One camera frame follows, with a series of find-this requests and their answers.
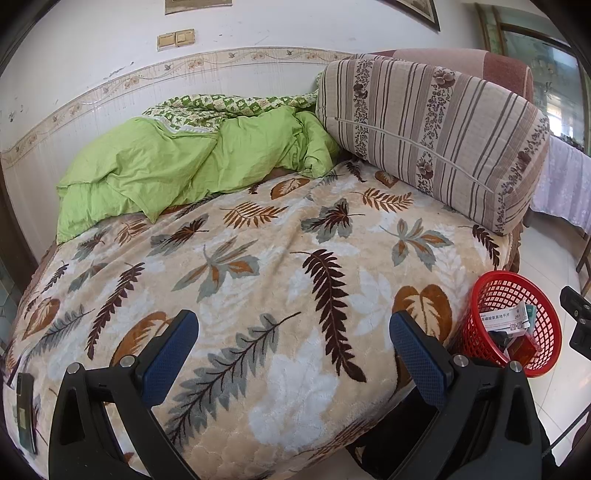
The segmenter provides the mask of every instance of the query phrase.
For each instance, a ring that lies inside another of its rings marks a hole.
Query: blue gripper pad
[[[427,336],[413,318],[403,311],[390,317],[390,339],[423,400],[441,411],[446,403],[447,381],[427,348],[426,342],[432,337]],[[435,341],[437,347],[443,348]]]
[[[183,313],[184,317],[180,324],[156,354],[143,376],[142,402],[146,407],[160,405],[164,401],[191,348],[197,341],[199,335],[197,317],[188,310],[183,310]],[[168,328],[174,327],[176,322],[175,319]]]

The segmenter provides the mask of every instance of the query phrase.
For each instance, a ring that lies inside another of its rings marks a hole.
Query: smartphone
[[[35,455],[37,448],[33,431],[33,380],[31,374],[17,376],[17,423],[21,446]]]

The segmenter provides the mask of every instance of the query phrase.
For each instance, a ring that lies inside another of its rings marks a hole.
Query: wallpaper border
[[[318,48],[243,47],[197,53],[153,64],[105,82],[56,110],[17,141],[12,148],[1,152],[2,168],[6,170],[13,167],[51,134],[71,121],[93,111],[105,102],[162,80],[188,76],[196,72],[208,72],[228,66],[256,63],[312,63],[324,65],[350,55],[350,53],[346,52]]]

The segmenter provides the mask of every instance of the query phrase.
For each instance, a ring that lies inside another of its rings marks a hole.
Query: patterned quilt
[[[104,220],[61,245],[21,303],[7,367],[35,377],[39,452],[24,455],[47,477],[68,364],[112,365],[190,309],[199,338],[154,415],[201,478],[287,478],[412,387],[392,311],[449,343],[471,286],[505,265],[511,242],[356,161],[175,207],[154,225]],[[4,405],[18,444],[15,383]],[[126,460],[145,471],[111,407]]]

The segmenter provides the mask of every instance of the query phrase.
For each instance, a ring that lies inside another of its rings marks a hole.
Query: red basket
[[[480,319],[480,312],[490,312],[517,305],[521,300],[537,307],[534,337],[541,346],[524,372],[539,377],[558,360],[562,332],[556,311],[548,297],[527,278],[506,271],[492,271],[481,276],[472,290],[470,309],[454,348],[466,356],[483,358],[504,367],[509,360],[491,340]]]

